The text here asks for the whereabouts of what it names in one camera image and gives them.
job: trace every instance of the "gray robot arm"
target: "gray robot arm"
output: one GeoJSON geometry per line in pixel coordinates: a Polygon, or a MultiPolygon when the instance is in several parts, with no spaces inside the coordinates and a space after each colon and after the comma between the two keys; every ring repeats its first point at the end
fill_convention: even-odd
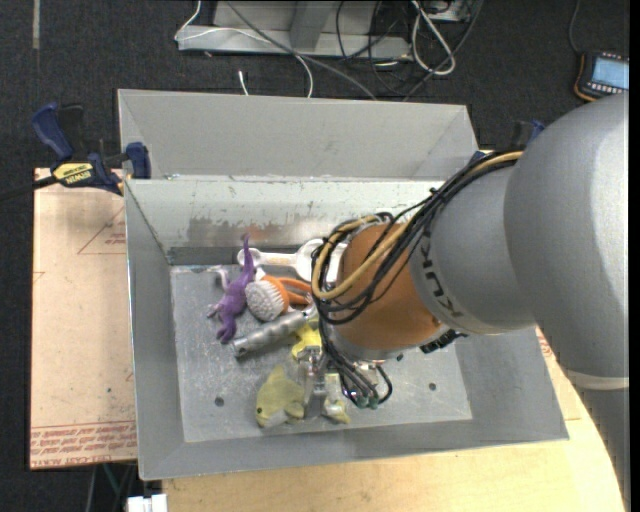
{"type": "Polygon", "coordinates": [[[460,191],[410,266],[443,323],[537,323],[607,442],[630,509],[628,93],[549,126],[517,164],[460,191]]]}

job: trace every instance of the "yellow clamp label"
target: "yellow clamp label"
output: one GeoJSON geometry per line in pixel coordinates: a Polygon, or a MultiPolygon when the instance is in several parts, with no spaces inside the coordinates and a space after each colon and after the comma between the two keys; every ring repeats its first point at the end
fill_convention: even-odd
{"type": "Polygon", "coordinates": [[[53,175],[59,181],[64,181],[67,185],[72,185],[78,181],[83,181],[91,177],[93,167],[89,163],[62,164],[53,171],[53,175]]]}

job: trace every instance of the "black carpet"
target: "black carpet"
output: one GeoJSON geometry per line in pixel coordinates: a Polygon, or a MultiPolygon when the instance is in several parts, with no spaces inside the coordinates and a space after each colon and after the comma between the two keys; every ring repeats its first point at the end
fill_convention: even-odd
{"type": "MultiPolygon", "coordinates": [[[[34,167],[52,162],[30,126],[32,113],[49,101],[82,103],[86,137],[114,148],[119,88],[240,94],[241,69],[252,94],[304,95],[305,73],[291,57],[179,53],[173,34],[195,2],[40,4],[39,50],[33,48],[34,2],[5,1],[0,8],[0,193],[27,185],[34,167]]],[[[628,55],[629,0],[582,4],[574,29],[578,47],[628,55]]],[[[427,82],[412,101],[468,105],[484,147],[505,146],[516,121],[557,119],[582,103],[571,90],[578,72],[567,35],[574,6],[575,0],[486,1],[455,72],[427,82]]],[[[335,64],[381,99],[400,99],[366,65],[335,64]]],[[[312,70],[314,96],[363,97],[343,79],[312,70]]],[[[419,134],[407,136],[419,140],[419,134]]],[[[32,198],[0,203],[0,507],[84,510],[92,468],[27,468],[32,236],[32,198]]],[[[126,469],[113,471],[122,476],[126,469]]],[[[107,485],[98,471],[96,510],[111,507],[107,485]]]]}

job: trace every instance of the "cardboard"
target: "cardboard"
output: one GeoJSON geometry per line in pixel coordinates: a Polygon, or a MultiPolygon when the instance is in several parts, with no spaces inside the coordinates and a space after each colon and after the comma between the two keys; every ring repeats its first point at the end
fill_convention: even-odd
{"type": "Polygon", "coordinates": [[[123,198],[34,196],[29,466],[135,459],[123,198]]]}

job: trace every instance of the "purple plastic dinosaur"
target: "purple plastic dinosaur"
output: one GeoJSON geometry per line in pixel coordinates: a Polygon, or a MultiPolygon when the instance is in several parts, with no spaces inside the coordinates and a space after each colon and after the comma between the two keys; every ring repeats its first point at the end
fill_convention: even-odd
{"type": "Polygon", "coordinates": [[[234,281],[229,283],[229,274],[226,270],[216,270],[222,279],[222,289],[224,290],[224,297],[215,306],[209,306],[209,313],[207,317],[211,318],[218,315],[222,321],[222,327],[216,333],[217,338],[222,343],[227,343],[236,334],[236,316],[238,316],[244,310],[247,304],[247,296],[244,293],[244,289],[247,285],[253,281],[255,268],[253,264],[253,257],[249,251],[249,236],[244,238],[244,267],[240,276],[234,281]]]}

